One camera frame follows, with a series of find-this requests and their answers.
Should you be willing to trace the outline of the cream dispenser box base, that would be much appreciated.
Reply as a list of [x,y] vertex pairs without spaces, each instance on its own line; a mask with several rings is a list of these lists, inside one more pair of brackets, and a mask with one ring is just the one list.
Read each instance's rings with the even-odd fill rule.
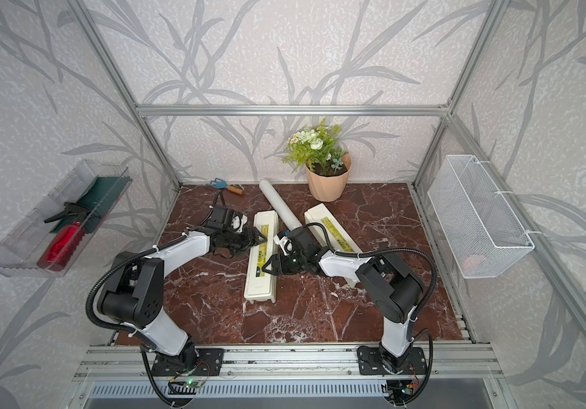
[[250,303],[275,303],[276,277],[264,272],[262,268],[278,249],[274,244],[274,237],[279,227],[279,216],[276,211],[258,212],[254,218],[254,226],[267,237],[267,241],[250,250],[244,297]]

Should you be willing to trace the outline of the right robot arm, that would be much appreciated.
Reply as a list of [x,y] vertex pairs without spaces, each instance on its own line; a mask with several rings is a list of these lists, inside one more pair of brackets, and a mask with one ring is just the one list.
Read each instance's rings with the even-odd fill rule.
[[[379,346],[387,372],[400,373],[415,341],[414,323],[428,303],[437,281],[437,267],[430,256],[412,248],[385,248],[374,252],[341,252],[332,247],[323,223],[308,223],[276,236],[282,252],[272,255],[263,270],[273,276],[303,273],[354,279],[383,315],[384,332]],[[422,257],[430,266],[428,286],[402,260],[400,254]]]

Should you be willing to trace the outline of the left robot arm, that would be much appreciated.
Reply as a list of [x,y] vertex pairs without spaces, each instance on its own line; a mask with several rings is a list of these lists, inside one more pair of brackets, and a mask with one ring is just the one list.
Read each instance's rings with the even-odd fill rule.
[[216,249],[227,249],[234,256],[266,242],[255,227],[199,228],[162,247],[121,253],[88,294],[87,317],[97,327],[137,337],[152,351],[180,356],[191,343],[163,309],[165,278]]

